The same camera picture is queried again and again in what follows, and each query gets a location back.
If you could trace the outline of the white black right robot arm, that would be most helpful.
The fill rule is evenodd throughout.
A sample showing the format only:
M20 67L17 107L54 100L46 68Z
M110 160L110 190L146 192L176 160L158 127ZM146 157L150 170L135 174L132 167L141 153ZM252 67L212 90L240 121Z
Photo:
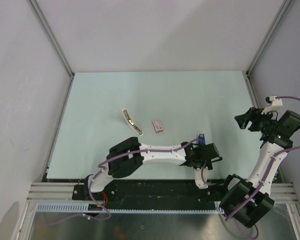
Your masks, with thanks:
M235 116L240 129L261 132L259 157L247 179L229 175L220 188L223 197L220 207L226 219L235 219L246 228L254 226L273 207L270 197L276 172L294 149L291 136L300 129L300 115L287 110L280 119L262 108L251 107L246 113Z

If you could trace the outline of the blue and black stapler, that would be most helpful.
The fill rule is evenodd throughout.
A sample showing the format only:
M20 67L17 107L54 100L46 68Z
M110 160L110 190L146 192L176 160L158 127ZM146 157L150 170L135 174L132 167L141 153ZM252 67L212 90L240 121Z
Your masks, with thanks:
M206 145L206 138L204 133L200 133L197 135L197 144L200 146Z

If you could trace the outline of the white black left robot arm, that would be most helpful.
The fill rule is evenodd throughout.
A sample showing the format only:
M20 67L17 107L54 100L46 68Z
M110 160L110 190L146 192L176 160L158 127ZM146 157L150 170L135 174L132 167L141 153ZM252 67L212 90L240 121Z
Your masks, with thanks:
M213 169L213 163L222 159L214 143L205 144L200 138L174 146L153 146L130 137L111 147L106 160L98 165L100 170L85 178L83 194L87 200L95 200L113 180L129 177L141 166L149 164L193 168L196 186L206 189L207 172Z

